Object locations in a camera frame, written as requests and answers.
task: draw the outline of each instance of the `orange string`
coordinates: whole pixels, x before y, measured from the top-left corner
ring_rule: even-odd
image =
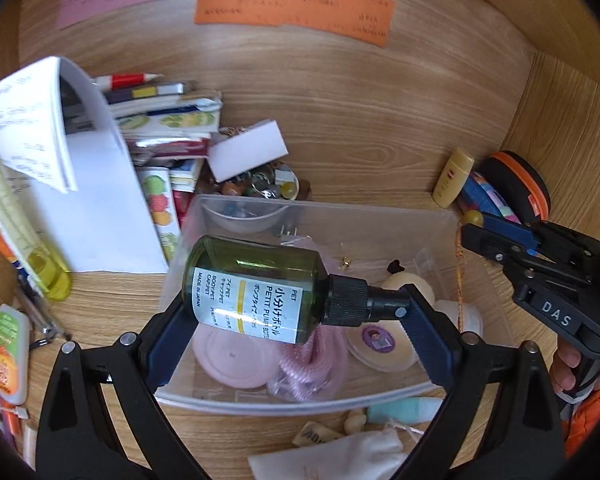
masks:
[[[462,279],[464,278],[464,252],[462,251],[462,222],[458,222],[456,231],[456,279],[458,280],[458,330],[464,332],[464,319],[462,316]]]

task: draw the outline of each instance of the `green plastic bottle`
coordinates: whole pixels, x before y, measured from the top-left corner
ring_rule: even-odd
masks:
[[[320,321],[326,279],[316,251],[207,235],[191,250],[182,295],[202,323],[303,343]]]
[[[317,251],[209,235],[191,250],[182,297],[200,323],[298,344],[318,323],[360,326],[401,319],[411,301],[402,290],[327,274]]]

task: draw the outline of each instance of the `person's hand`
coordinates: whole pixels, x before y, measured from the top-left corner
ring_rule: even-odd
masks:
[[[571,390],[576,385],[576,377],[571,369],[580,364],[582,355],[580,351],[567,343],[564,339],[558,338],[558,349],[554,353],[554,362],[549,369],[549,377],[554,391],[559,393],[563,390]],[[593,386],[594,390],[600,389],[600,376]]]

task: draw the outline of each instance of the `plastic storage box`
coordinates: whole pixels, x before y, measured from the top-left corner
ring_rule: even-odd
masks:
[[[281,235],[310,236],[337,262],[350,258],[342,273],[381,285],[390,261],[398,258],[434,289],[437,300],[456,300],[455,236],[458,218],[449,211],[288,202],[244,197],[198,196],[189,209],[180,244],[164,282],[160,309],[180,291],[190,248],[204,234],[279,244]],[[509,327],[491,280],[478,256],[465,251],[463,297],[482,316],[484,339],[512,345]],[[210,378],[196,363],[191,345],[156,398],[163,403],[235,415],[309,415],[350,410],[431,390],[419,362],[403,372],[380,372],[349,355],[347,375],[333,400],[286,402],[265,387],[235,390]]]

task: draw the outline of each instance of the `red pencil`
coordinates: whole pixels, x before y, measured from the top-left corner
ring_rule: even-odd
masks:
[[[161,77],[162,74],[114,74],[102,75],[93,80],[93,84],[102,92],[117,90],[118,88],[127,88],[129,86],[138,86],[153,81]]]

